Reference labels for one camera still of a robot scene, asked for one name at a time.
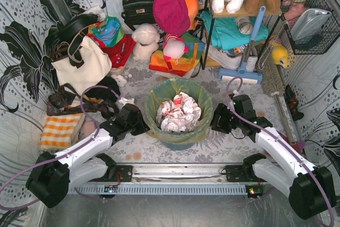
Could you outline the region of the blue floor mop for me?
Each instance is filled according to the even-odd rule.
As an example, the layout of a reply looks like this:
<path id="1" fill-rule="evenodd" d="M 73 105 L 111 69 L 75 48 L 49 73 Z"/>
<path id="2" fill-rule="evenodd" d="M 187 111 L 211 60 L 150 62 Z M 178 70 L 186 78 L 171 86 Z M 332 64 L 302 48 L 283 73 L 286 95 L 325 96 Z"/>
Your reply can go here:
<path id="1" fill-rule="evenodd" d="M 240 63 L 240 66 L 236 70 L 231 69 L 225 69 L 220 68 L 217 78 L 221 80 L 231 81 L 233 78 L 241 77 L 243 79 L 244 83 L 250 83 L 250 84 L 260 84 L 262 82 L 262 74 L 259 72 L 249 72 L 247 71 L 247 62 L 250 56 L 250 51 L 253 46 L 253 43 L 256 39 L 256 36 L 258 34 L 260 25 L 262 23 L 262 20 L 264 18 L 266 11 L 265 6 L 261 6 L 258 12 L 258 15 L 256 17 L 256 21 L 253 25 L 253 31 L 250 37 L 250 42 L 248 44 L 247 49 L 245 50 L 242 61 Z"/>

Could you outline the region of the teal trash bin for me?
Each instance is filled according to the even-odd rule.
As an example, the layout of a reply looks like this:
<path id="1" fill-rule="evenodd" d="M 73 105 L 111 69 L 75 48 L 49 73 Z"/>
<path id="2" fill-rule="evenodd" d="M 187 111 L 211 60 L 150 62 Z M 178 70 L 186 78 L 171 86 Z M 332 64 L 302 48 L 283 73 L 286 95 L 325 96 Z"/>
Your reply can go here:
<path id="1" fill-rule="evenodd" d="M 159 129 L 151 129 L 147 135 L 159 140 L 168 149 L 178 151 L 189 149 L 194 144 L 201 142 L 206 137 L 208 129 L 208 126 L 198 127 L 193 132 L 180 134 L 167 134 Z"/>

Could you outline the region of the yellow trash bag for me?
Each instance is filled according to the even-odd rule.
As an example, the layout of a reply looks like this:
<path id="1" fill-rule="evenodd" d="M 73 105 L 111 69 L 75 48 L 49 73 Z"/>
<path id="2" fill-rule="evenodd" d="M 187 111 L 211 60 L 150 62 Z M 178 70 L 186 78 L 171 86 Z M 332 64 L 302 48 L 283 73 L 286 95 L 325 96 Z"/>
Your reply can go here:
<path id="1" fill-rule="evenodd" d="M 193 131 L 166 132 L 157 123 L 157 110 L 161 104 L 174 99 L 179 93 L 192 97 L 202 112 L 198 124 Z M 212 98 L 207 90 L 199 83 L 185 78 L 171 78 L 158 84 L 150 92 L 144 105 L 146 123 L 150 128 L 148 135 L 165 143 L 172 150 L 181 146 L 200 142 L 205 138 L 212 121 L 214 110 Z"/>

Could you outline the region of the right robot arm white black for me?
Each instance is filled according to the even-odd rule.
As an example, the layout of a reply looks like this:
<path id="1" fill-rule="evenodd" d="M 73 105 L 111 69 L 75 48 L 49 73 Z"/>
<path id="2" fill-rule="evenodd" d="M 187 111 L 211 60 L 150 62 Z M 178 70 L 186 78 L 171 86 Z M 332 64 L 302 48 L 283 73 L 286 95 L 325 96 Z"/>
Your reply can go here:
<path id="1" fill-rule="evenodd" d="M 273 164 L 261 153 L 248 156 L 242 165 L 225 168 L 229 182 L 268 182 L 288 198 L 292 210 L 304 220 L 336 206 L 333 176 L 328 168 L 315 166 L 292 148 L 271 122 L 256 115 L 249 96 L 235 96 L 229 104 L 232 110 L 223 103 L 217 105 L 211 128 L 226 134 L 241 129 L 276 162 Z"/>

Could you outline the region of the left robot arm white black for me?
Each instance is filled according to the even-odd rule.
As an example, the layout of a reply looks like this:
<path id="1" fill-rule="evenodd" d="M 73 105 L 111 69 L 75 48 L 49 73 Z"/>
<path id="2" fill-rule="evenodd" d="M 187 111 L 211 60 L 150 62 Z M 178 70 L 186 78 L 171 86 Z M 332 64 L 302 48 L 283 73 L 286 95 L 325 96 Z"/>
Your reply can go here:
<path id="1" fill-rule="evenodd" d="M 103 151 L 128 133 L 137 136 L 147 131 L 141 110 L 125 104 L 115 119 L 97 125 L 92 134 L 75 145 L 54 154 L 42 153 L 25 186 L 45 206 L 53 208 L 70 189 L 91 180 L 119 178 L 116 162 Z"/>

